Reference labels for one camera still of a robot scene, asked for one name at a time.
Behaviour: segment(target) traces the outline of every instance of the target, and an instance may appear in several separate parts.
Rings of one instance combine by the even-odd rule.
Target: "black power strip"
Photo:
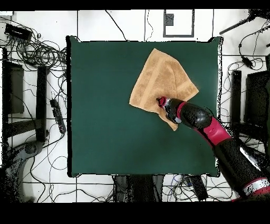
[[[33,33],[24,28],[6,24],[5,34],[24,41],[30,41]]]
[[[59,104],[55,99],[50,100],[50,104],[51,104],[51,107],[53,108],[53,116],[55,117],[55,121],[58,124],[59,131],[61,134],[65,134],[66,127],[65,127],[65,123],[64,123],[61,111],[60,111]]]

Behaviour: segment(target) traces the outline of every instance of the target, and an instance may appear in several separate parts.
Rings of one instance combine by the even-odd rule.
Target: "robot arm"
[[[256,159],[209,112],[179,99],[161,97],[157,101],[170,121],[194,129],[210,144],[224,178],[241,198],[270,193],[267,174]]]

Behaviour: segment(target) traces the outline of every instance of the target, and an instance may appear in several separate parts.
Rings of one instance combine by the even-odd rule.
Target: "floor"
[[[124,33],[127,40],[136,41],[171,41],[171,40],[193,40],[193,41],[208,41],[212,36],[219,36],[219,32],[225,28],[239,22],[248,15],[247,10],[195,10],[195,31],[193,38],[163,38],[163,10],[131,10],[131,11],[108,11],[115,19],[118,26]],[[167,13],[173,13],[175,15],[175,21],[178,24],[181,20],[181,10],[167,10]],[[30,12],[14,12],[13,16],[6,16],[7,20],[0,18],[0,22],[7,22],[13,25],[17,25],[14,22],[21,23],[25,26],[33,28],[37,33],[41,34],[40,41],[52,41],[57,43],[60,50],[66,47],[65,37],[66,35],[78,36],[81,41],[94,41],[94,40],[108,40],[108,41],[121,41],[124,37],[113,20],[105,11],[30,11]],[[222,55],[222,70],[223,70],[223,94],[221,98],[221,118],[224,121],[224,125],[227,125],[228,110],[230,92],[226,89],[229,88],[229,79],[225,80],[228,74],[228,66],[234,63],[230,69],[236,69],[237,64],[235,62],[240,61],[238,45],[241,39],[256,30],[259,30],[264,24],[265,20],[256,18],[254,21],[244,24],[232,31],[229,31],[222,35],[224,37]],[[4,23],[0,23],[0,39],[6,40],[4,35]],[[179,30],[168,29],[170,33],[181,32]],[[268,31],[264,31],[257,38],[256,49],[255,41],[257,35],[247,37],[242,42],[241,53],[252,59],[261,58],[265,60],[264,56],[270,53],[270,48],[266,48],[266,45],[270,43],[270,36]],[[47,42],[48,45],[58,48],[58,46],[52,42]],[[16,51],[11,53],[12,58],[17,58]],[[256,63],[256,68],[260,70],[266,70],[265,64],[261,62]],[[245,77],[248,73],[255,72],[245,66],[242,70],[242,102],[245,99]],[[62,73],[54,72],[56,77],[62,75]],[[48,99],[56,95],[59,91],[58,78],[53,74],[48,75],[47,85],[47,97]],[[35,96],[32,94],[36,92],[36,71],[25,71],[24,77],[24,101],[28,106],[30,113],[35,117]],[[66,92],[66,84],[64,83],[62,88]],[[63,117],[66,118],[66,107],[64,99],[60,98],[60,107],[62,109]],[[241,105],[243,118],[244,103]],[[12,115],[9,122],[16,122],[29,118],[27,110],[23,115]],[[52,114],[50,106],[47,107],[47,127],[50,129],[50,143],[60,138],[61,134]],[[27,132],[21,135],[17,135],[9,139],[9,144],[16,146],[21,142],[24,142],[28,137],[34,135],[34,132]],[[61,139],[56,144],[50,145],[45,148],[35,158],[33,166],[33,175],[45,184],[45,192],[39,199],[39,202],[52,202],[49,194],[52,196],[55,202],[91,202],[96,197],[107,197],[112,188],[113,181],[109,175],[81,175],[77,178],[69,178],[66,174],[66,157],[67,157],[67,136]],[[40,197],[44,190],[44,185],[34,180],[30,175],[30,167],[33,164],[33,159],[30,159],[24,169],[23,187],[25,195],[35,196],[35,201]],[[171,200],[175,201],[174,197],[166,196],[171,192],[171,186],[176,185],[179,181],[178,175],[167,174],[164,179],[163,187],[163,201]],[[211,198],[207,199],[213,201],[213,198],[217,200],[230,200],[226,198],[236,198],[235,193],[232,192],[225,179],[221,175],[219,178],[209,178],[206,175],[203,176],[204,182],[207,182],[208,194]],[[196,201],[197,199],[190,195],[190,191],[186,191],[186,197],[188,200],[184,201]]]

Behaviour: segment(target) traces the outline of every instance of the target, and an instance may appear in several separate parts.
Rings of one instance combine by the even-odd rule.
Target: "green tabletop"
[[[177,59],[199,89],[190,102],[216,114],[218,46],[202,42],[71,41],[72,173],[217,174],[215,157],[194,130],[174,132],[155,113],[129,105],[150,52]]]

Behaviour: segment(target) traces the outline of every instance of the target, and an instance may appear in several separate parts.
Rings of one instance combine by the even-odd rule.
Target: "orange towel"
[[[166,96],[187,101],[198,92],[176,59],[153,49],[133,88],[129,104],[159,114],[176,130],[178,125],[166,118],[166,112],[158,106],[156,98]]]

